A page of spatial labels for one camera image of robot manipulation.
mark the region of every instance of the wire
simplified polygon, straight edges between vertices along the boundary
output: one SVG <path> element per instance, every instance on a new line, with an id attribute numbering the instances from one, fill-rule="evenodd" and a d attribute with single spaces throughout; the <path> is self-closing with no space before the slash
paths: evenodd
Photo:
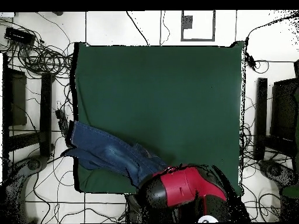
<path id="1" fill-rule="evenodd" d="M 111 222 L 114 222 L 114 223 L 121 223 L 121 222 L 118 222 L 117 219 L 114 218 L 114 217 L 108 217 L 108 216 L 106 216 L 106 215 L 103 215 L 103 214 L 101 214 L 101 213 L 96 212 L 94 209 L 86 208 L 85 210 L 83 209 L 83 210 L 81 210 L 81 211 L 79 211 L 79 212 L 76 212 L 76 213 L 69 213 L 69 214 L 64 215 L 64 216 L 61 218 L 61 220 L 59 221 L 59 224 L 61 224 L 61 222 L 63 221 L 63 219 L 64 219 L 65 217 L 67 217 L 67 216 L 71 216 L 71 215 L 77 215 L 77 214 L 80 214 L 80 213 L 82 213 L 82 212 L 84 212 L 84 211 L 87 211 L 87 210 L 92 211 L 92 212 L 94 212 L 95 214 L 97 214 L 97 215 L 99 215 L 99 216 L 105 217 L 106 220 L 110 220 Z"/>
<path id="2" fill-rule="evenodd" d="M 49 212 L 50 212 L 51 205 L 50 205 L 48 202 L 46 202 L 46 200 L 44 200 L 43 198 L 41 198 L 40 196 L 37 195 L 35 189 L 36 189 L 36 184 L 37 184 L 37 181 L 38 181 L 38 180 L 39 180 L 39 173 L 37 173 L 36 181 L 35 181 L 35 184 L 34 184 L 34 186 L 33 186 L 33 192 L 34 192 L 35 196 L 36 196 L 39 200 L 42 200 L 43 202 L 45 202 L 45 203 L 48 205 L 48 207 L 49 207 L 47 213 L 45 214 L 44 218 L 43 218 L 43 219 L 41 220 L 41 222 L 40 222 L 40 224 L 43 224 L 43 221 L 45 220 L 46 216 L 47 216 L 47 215 L 49 214 Z"/>
<path id="3" fill-rule="evenodd" d="M 132 17 L 129 15 L 129 13 L 126 11 L 127 13 L 127 16 L 131 19 L 131 21 L 133 22 L 134 26 L 136 27 L 136 29 L 138 30 L 138 32 L 142 35 L 142 37 L 144 38 L 145 42 L 147 43 L 147 45 L 149 46 L 148 44 L 148 41 L 147 39 L 144 37 L 144 35 L 142 34 L 142 32 L 140 31 L 140 29 L 136 26 L 136 23 L 135 21 L 132 19 Z"/>
<path id="4" fill-rule="evenodd" d="M 16 105 L 15 103 L 12 103 L 15 107 L 17 107 L 18 109 L 20 109 L 20 110 L 22 110 L 27 116 L 28 116 L 28 118 L 29 118 L 29 120 L 30 120 L 30 123 L 31 123 L 31 125 L 32 125 L 32 127 L 33 127 L 33 129 L 34 129 L 34 131 L 35 131 L 35 133 L 36 133 L 36 135 L 37 135 L 37 139 L 39 140 L 39 143 L 41 142 L 40 141 L 40 135 L 39 135 L 39 133 L 37 132 L 37 130 L 36 130 L 36 127 L 34 126 L 34 124 L 33 124 L 33 122 L 32 122 L 32 119 L 30 118 L 30 116 L 28 115 L 28 113 L 24 110 L 24 109 L 22 109 L 22 108 L 20 108 L 18 105 Z"/>
<path id="5" fill-rule="evenodd" d="M 162 23 L 163 23 L 164 27 L 166 27 L 165 23 L 164 23 L 165 13 L 166 13 L 166 11 L 164 11 L 163 20 L 162 20 Z M 166 40 L 163 41 L 163 43 L 161 43 L 161 32 L 160 32 L 160 46 L 163 45 L 164 42 L 168 41 L 168 38 L 171 35 L 171 32 L 169 31 L 168 27 L 166 27 L 166 29 L 168 30 L 168 37 L 167 37 Z"/>
<path id="6" fill-rule="evenodd" d="M 48 22 L 51 22 L 51 23 L 53 23 L 53 24 L 55 24 L 61 31 L 63 31 L 63 29 L 61 28 L 61 27 L 59 27 L 59 25 L 58 24 L 56 24 L 55 22 L 52 22 L 52 21 L 50 21 L 50 20 L 48 20 L 47 18 L 45 18 L 44 16 L 42 16 L 41 14 L 39 14 L 38 12 L 36 12 L 39 16 L 41 16 L 42 18 L 44 18 L 45 20 L 47 20 Z M 69 40 L 69 37 L 67 36 L 67 34 L 65 33 L 65 31 L 63 31 L 63 33 L 65 34 L 65 36 L 67 37 L 67 39 L 68 39 L 68 42 L 69 42 L 69 44 L 71 43 L 71 41 Z"/>
<path id="7" fill-rule="evenodd" d="M 256 217 L 252 218 L 251 220 L 256 220 L 258 218 L 258 215 L 259 215 L 259 213 L 258 213 L 258 199 L 257 199 L 256 195 L 247 186 L 245 186 L 244 184 L 242 184 L 242 186 L 244 186 L 255 197 L 254 202 L 255 202 L 255 208 L 256 208 Z"/>
<path id="8" fill-rule="evenodd" d="M 278 200 L 280 200 L 280 197 L 278 197 L 277 195 L 275 195 L 275 194 L 273 194 L 273 193 L 265 193 L 265 194 L 263 194 L 263 195 L 261 195 L 261 196 L 259 197 L 259 201 L 258 201 L 259 212 L 260 212 L 260 216 L 262 217 L 262 219 L 263 219 L 264 222 L 267 222 L 266 219 L 264 218 L 264 216 L 268 216 L 268 214 L 265 215 L 265 214 L 262 212 L 262 208 L 263 208 L 263 207 L 261 207 L 261 203 L 260 203 L 260 201 L 261 201 L 261 199 L 262 199 L 263 197 L 265 197 L 265 196 L 267 196 L 267 195 L 271 195 L 271 196 L 273 196 L 273 197 L 276 197 Z M 271 209 L 272 209 L 272 210 L 273 210 L 273 209 L 277 210 L 277 208 L 275 208 L 273 205 L 271 205 Z M 277 213 L 278 213 L 277 211 L 276 211 L 276 212 L 273 212 L 273 211 L 269 211 L 268 209 L 266 209 L 266 210 L 267 210 L 267 212 L 270 212 L 270 213 L 272 213 L 274 216 L 276 216 L 276 217 L 279 218 L 279 215 L 277 214 Z"/>
<path id="9" fill-rule="evenodd" d="M 31 151 L 31 152 L 28 154 L 27 157 L 29 157 L 34 151 L 38 150 L 39 148 L 40 148 L 40 147 L 38 147 L 38 148 L 34 149 L 33 151 Z"/>
<path id="10" fill-rule="evenodd" d="M 62 182 L 61 182 L 61 180 L 62 180 L 62 178 L 67 174 L 67 173 L 69 173 L 69 172 L 72 172 L 72 171 L 66 171 L 62 176 L 61 176 L 61 178 L 60 178 L 60 180 L 58 181 L 59 182 L 59 184 L 58 184 L 58 188 L 57 188 L 57 202 L 58 202 L 58 192 L 59 192 L 59 186 L 60 186 L 60 184 L 62 184 L 62 185 L 64 185 L 64 186 L 73 186 L 73 185 L 65 185 L 65 184 L 63 184 Z M 60 205 L 59 205 L 59 203 L 57 203 L 57 217 L 56 217 L 56 220 L 57 220 L 57 224 L 59 223 L 59 208 L 60 208 Z"/>
<path id="11" fill-rule="evenodd" d="M 61 137 L 59 137 L 59 138 L 56 139 L 55 144 L 54 144 L 54 147 L 56 147 L 56 142 L 57 142 L 60 138 L 63 138 L 63 136 L 61 136 Z M 61 179 L 63 178 L 64 175 L 62 175 L 62 178 L 61 178 L 60 180 L 57 178 L 57 176 L 56 176 L 56 174 L 55 174 L 54 160 L 52 161 L 52 163 L 53 163 L 53 173 L 54 173 L 54 175 L 55 175 L 56 180 L 59 182 L 59 184 L 62 184 L 62 185 L 64 185 L 64 186 L 73 186 L 73 184 L 72 184 L 72 185 L 65 185 L 65 184 L 63 184 L 63 183 L 61 182 Z"/>

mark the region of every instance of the black cable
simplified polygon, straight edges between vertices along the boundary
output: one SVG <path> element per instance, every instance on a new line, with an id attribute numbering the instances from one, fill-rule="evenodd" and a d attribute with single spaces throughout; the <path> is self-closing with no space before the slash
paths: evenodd
<path id="1" fill-rule="evenodd" d="M 28 154 L 27 157 L 29 157 L 34 151 L 38 150 L 39 148 L 40 148 L 40 147 L 38 147 L 38 148 L 34 149 L 33 151 L 31 151 L 31 152 Z"/>
<path id="2" fill-rule="evenodd" d="M 59 159 L 59 158 L 62 158 L 62 160 L 59 162 L 59 164 L 56 166 L 56 168 L 55 169 L 57 169 L 57 167 L 61 164 L 61 162 L 63 161 L 63 158 L 64 157 L 58 157 L 58 158 L 56 158 L 55 160 L 57 160 L 57 159 Z M 39 183 L 36 187 L 35 187 L 35 189 L 38 187 L 38 186 L 40 186 L 47 178 L 49 178 L 50 177 L 50 175 L 52 174 L 53 172 L 51 172 L 41 183 Z M 31 192 L 29 192 L 26 196 L 25 196 L 25 199 L 29 196 L 29 194 L 31 194 L 33 192 L 33 190 L 31 191 Z"/>
<path id="3" fill-rule="evenodd" d="M 164 44 L 164 42 L 168 41 L 168 38 L 169 38 L 169 36 L 171 35 L 171 32 L 169 31 L 168 27 L 166 27 L 166 25 L 165 25 L 165 23 L 164 23 L 165 14 L 166 14 L 166 11 L 164 11 L 164 15 L 163 15 L 162 23 L 163 23 L 164 27 L 168 30 L 168 37 L 167 37 L 167 39 L 164 40 L 163 43 L 161 44 L 161 33 L 160 33 L 160 45 L 161 45 L 161 46 Z"/>
<path id="4" fill-rule="evenodd" d="M 62 176 L 61 176 L 61 178 L 60 178 L 60 180 L 58 181 L 59 182 L 59 184 L 58 184 L 58 187 L 57 187 L 57 202 L 58 202 L 58 192 L 59 192 L 59 186 L 60 186 L 60 184 L 63 184 L 62 182 L 61 182 L 61 180 L 62 180 L 62 178 L 67 174 L 67 173 L 69 173 L 69 172 L 72 172 L 72 171 L 66 171 Z M 59 208 L 60 208 L 60 206 L 59 206 L 59 203 L 57 203 L 57 217 L 55 217 L 56 218 L 56 220 L 57 220 L 57 224 L 59 224 Z"/>
<path id="5" fill-rule="evenodd" d="M 248 177 L 245 177 L 245 178 L 243 178 L 243 179 L 248 179 L 248 178 L 250 178 L 250 177 L 254 176 L 254 175 L 255 175 L 255 173 L 256 173 L 256 171 L 257 171 L 257 169 L 256 169 L 256 166 L 254 166 L 254 168 L 255 168 L 255 172 L 253 173 L 253 175 L 250 175 L 250 176 L 248 176 Z"/>
<path id="6" fill-rule="evenodd" d="M 63 138 L 63 137 L 64 137 L 64 136 L 61 136 L 61 137 L 59 137 L 59 138 L 56 139 L 55 144 L 54 144 L 54 147 L 56 147 L 56 142 L 57 142 L 60 138 Z M 59 182 L 59 184 L 62 184 L 62 185 L 64 185 L 64 186 L 73 186 L 73 185 L 65 185 L 65 184 L 63 184 L 63 183 L 61 182 L 61 179 L 59 180 L 59 179 L 57 178 L 57 176 L 56 176 L 56 174 L 55 174 L 54 160 L 52 160 L 52 163 L 53 163 L 53 173 L 54 173 L 54 175 L 55 175 L 56 180 Z"/>
<path id="7" fill-rule="evenodd" d="M 50 20 L 48 20 L 47 18 L 45 18 L 44 16 L 42 16 L 41 14 L 39 14 L 38 12 L 36 12 L 39 16 L 41 16 L 42 18 L 44 18 L 45 20 L 47 20 L 48 22 L 51 22 L 52 24 L 55 24 L 61 31 L 63 31 L 63 29 L 61 27 L 59 27 L 58 24 L 56 24 L 55 22 L 52 22 Z M 71 41 L 69 40 L 69 37 L 67 36 L 67 34 L 65 33 L 65 31 L 63 31 L 63 33 L 65 34 L 65 36 L 67 37 L 69 43 L 71 43 Z"/>
<path id="8" fill-rule="evenodd" d="M 52 161 L 50 161 L 50 162 L 47 162 L 47 164 L 50 164 L 51 162 L 53 162 L 53 161 L 55 161 L 55 160 L 58 160 L 58 159 L 61 159 L 61 158 L 64 158 L 64 157 L 63 157 L 63 156 L 59 156 L 59 157 L 57 157 L 57 158 L 53 159 Z"/>
<path id="9" fill-rule="evenodd" d="M 30 116 L 28 115 L 28 113 L 27 113 L 24 109 L 22 109 L 22 108 L 20 108 L 18 105 L 16 105 L 15 103 L 12 103 L 12 104 L 13 104 L 15 107 L 17 107 L 18 109 L 22 110 L 22 111 L 28 116 L 28 118 L 29 118 L 29 120 L 30 120 L 30 123 L 31 123 L 31 125 L 32 125 L 32 127 L 33 127 L 33 129 L 34 129 L 34 131 L 35 131 L 35 133 L 36 133 L 36 135 L 37 135 L 37 139 L 39 140 L 39 143 L 40 143 L 41 141 L 40 141 L 39 133 L 37 132 L 36 127 L 34 126 L 34 124 L 33 124 L 32 120 L 31 120 Z"/>
<path id="10" fill-rule="evenodd" d="M 57 215 L 57 212 L 56 212 L 56 207 L 58 208 L 57 210 L 59 210 L 59 205 L 55 205 L 55 208 L 54 208 L 54 215 L 52 216 L 52 218 L 50 220 L 48 220 L 45 224 L 48 224 L 49 222 L 51 222 L 53 220 L 53 218 L 56 218 L 56 220 L 58 221 L 56 215 Z"/>
<path id="11" fill-rule="evenodd" d="M 138 30 L 138 32 L 142 35 L 142 37 L 144 38 L 145 42 L 147 43 L 147 45 L 149 46 L 148 44 L 148 41 L 147 39 L 144 37 L 144 35 L 142 34 L 142 32 L 140 31 L 140 29 L 136 26 L 136 23 L 135 21 L 132 19 L 132 17 L 128 14 L 128 12 L 126 11 L 127 13 L 127 16 L 131 19 L 131 21 L 133 22 L 134 26 L 136 27 L 136 29 Z"/>
<path id="12" fill-rule="evenodd" d="M 27 32 L 29 33 L 34 33 L 33 31 L 31 30 L 28 30 L 28 29 L 25 29 L 24 27 L 21 27 L 21 29 L 24 29 L 26 30 Z M 9 44 L 9 47 L 8 47 L 8 50 L 7 52 L 12 52 L 12 56 L 10 58 L 10 61 L 9 63 L 13 62 L 13 58 L 15 57 L 15 54 L 17 54 L 17 58 L 19 59 L 20 63 L 22 64 L 22 66 L 19 66 L 18 68 L 20 70 L 22 69 L 25 69 L 28 73 L 28 75 L 32 78 L 32 79 L 40 79 L 40 78 L 37 78 L 36 76 L 32 76 L 31 75 L 31 72 L 34 73 L 34 74 L 37 74 L 37 75 L 41 75 L 42 73 L 46 73 L 46 72 L 51 72 L 53 73 L 57 78 L 62 78 L 61 76 L 58 76 L 58 75 L 67 75 L 69 77 L 69 73 L 68 71 L 71 69 L 71 57 L 72 57 L 72 54 L 71 55 L 68 55 L 68 54 L 65 54 L 65 51 L 68 49 L 69 45 L 71 44 L 69 42 L 68 46 L 66 47 L 66 49 L 63 51 L 57 47 L 54 47 L 54 46 L 51 46 L 51 45 L 48 45 L 47 47 L 43 45 L 43 41 L 41 40 L 41 38 L 38 40 L 36 39 L 35 41 L 37 43 L 37 45 L 34 45 L 32 47 L 29 47 L 29 46 L 26 46 L 26 45 L 21 45 L 21 44 L 16 44 L 15 42 L 11 42 L 9 41 L 8 44 Z M 67 87 L 69 86 L 69 83 L 67 85 L 63 85 L 62 83 L 60 83 L 58 80 L 57 82 L 59 84 L 61 84 L 61 86 L 64 87 L 64 95 L 65 95 L 65 103 L 61 106 L 61 109 L 65 109 L 65 106 L 68 106 L 71 111 L 72 111 L 72 108 L 70 105 L 72 105 L 72 102 L 71 102 L 71 99 L 69 98 L 69 94 L 71 92 L 70 89 L 68 89 L 68 93 L 66 93 L 66 89 Z M 28 99 L 28 100 L 35 100 L 38 104 L 40 104 L 36 98 L 31 98 L 31 99 Z M 30 119 L 30 122 L 34 128 L 34 130 L 36 131 L 36 128 L 35 126 L 33 125 L 33 122 L 30 118 L 30 116 L 28 115 L 28 113 L 26 113 L 26 115 L 29 117 Z M 58 157 L 56 159 L 53 159 L 52 161 L 48 162 L 51 163 L 57 159 L 60 159 L 61 157 Z M 42 200 L 43 202 L 46 202 L 44 199 L 42 199 L 41 197 L 39 197 L 36 192 L 35 192 L 35 189 L 39 186 L 36 186 L 37 182 L 38 182 L 38 179 L 39 179 L 39 175 L 37 175 L 37 180 L 34 184 L 34 187 L 33 187 L 33 190 L 31 192 L 34 192 L 34 194 L 40 199 Z M 46 215 L 44 216 L 43 220 L 41 221 L 41 223 L 43 223 L 44 219 L 46 218 L 46 216 L 48 215 L 49 211 L 50 211 L 50 204 L 47 203 L 48 206 L 49 206 L 49 210 L 48 212 L 46 213 Z M 54 209 L 54 217 L 56 217 L 56 215 L 58 215 L 58 211 L 59 211 L 59 206 L 57 206 L 55 209 Z"/>
<path id="13" fill-rule="evenodd" d="M 252 193 L 252 195 L 255 197 L 254 202 L 255 202 L 255 206 L 256 206 L 256 217 L 252 218 L 251 220 L 256 220 L 256 218 L 258 218 L 258 215 L 259 215 L 259 213 L 258 213 L 258 199 L 257 199 L 256 195 L 247 186 L 245 186 L 244 184 L 242 184 L 242 186 L 244 186 L 248 191 L 250 191 Z"/>
<path id="14" fill-rule="evenodd" d="M 39 200 L 42 200 L 43 202 L 45 202 L 45 203 L 48 205 L 48 207 L 49 207 L 47 213 L 45 214 L 44 218 L 43 218 L 43 219 L 41 220 L 41 222 L 40 222 L 40 224 L 43 224 L 43 221 L 45 220 L 45 218 L 47 217 L 47 215 L 48 215 L 49 212 L 50 212 L 51 205 L 50 205 L 48 202 L 46 202 L 46 200 L 44 200 L 43 198 L 41 198 L 40 196 L 38 196 L 37 193 L 35 192 L 36 184 L 37 184 L 37 181 L 38 181 L 38 180 L 39 180 L 39 173 L 37 173 L 36 181 L 35 181 L 35 184 L 34 184 L 34 186 L 33 186 L 33 192 L 34 192 L 35 196 L 36 196 Z"/>
<path id="15" fill-rule="evenodd" d="M 27 99 L 26 101 L 29 101 L 29 100 L 35 100 L 36 101 L 36 103 L 38 104 L 38 105 L 40 105 L 40 103 L 37 101 L 37 99 L 36 98 L 30 98 L 30 99 Z"/>
<path id="16" fill-rule="evenodd" d="M 264 222 L 267 222 L 267 221 L 266 221 L 266 219 L 265 219 L 263 216 L 268 216 L 268 215 L 265 215 L 265 214 L 262 212 L 262 207 L 261 207 L 261 203 L 260 203 L 260 201 L 261 201 L 261 199 L 262 199 L 263 197 L 265 197 L 265 196 L 267 196 L 267 195 L 271 195 L 271 196 L 276 197 L 277 199 L 280 200 L 280 197 L 278 197 L 277 195 L 275 195 L 275 194 L 273 194 L 273 193 L 265 193 L 265 194 L 263 194 L 263 195 L 261 195 L 261 196 L 259 197 L 259 200 L 258 200 L 259 212 L 260 212 L 260 216 L 262 217 L 262 219 L 263 219 Z M 276 212 L 273 213 L 272 211 L 269 211 L 268 209 L 266 209 L 266 210 L 267 210 L 267 213 L 270 212 L 270 213 L 272 213 L 273 215 L 275 215 L 276 217 L 279 217 L 279 216 L 276 215 Z"/>

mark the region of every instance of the blue jeans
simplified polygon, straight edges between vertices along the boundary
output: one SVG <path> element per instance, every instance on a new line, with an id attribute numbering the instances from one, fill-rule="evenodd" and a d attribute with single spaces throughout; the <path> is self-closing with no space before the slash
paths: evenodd
<path id="1" fill-rule="evenodd" d="M 157 155 L 136 143 L 131 146 L 105 131 L 74 121 L 71 148 L 62 153 L 79 159 L 88 170 L 108 169 L 129 177 L 138 188 L 148 176 L 165 170 L 168 166 Z"/>

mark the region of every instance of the green mat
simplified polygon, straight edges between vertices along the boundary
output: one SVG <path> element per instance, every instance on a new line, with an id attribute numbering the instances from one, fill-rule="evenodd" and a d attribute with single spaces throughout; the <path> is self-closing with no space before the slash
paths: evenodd
<path id="1" fill-rule="evenodd" d="M 241 52 L 228 47 L 79 46 L 78 120 L 139 142 L 170 165 L 218 166 L 238 185 Z M 78 166 L 80 190 L 134 193 L 128 178 Z"/>

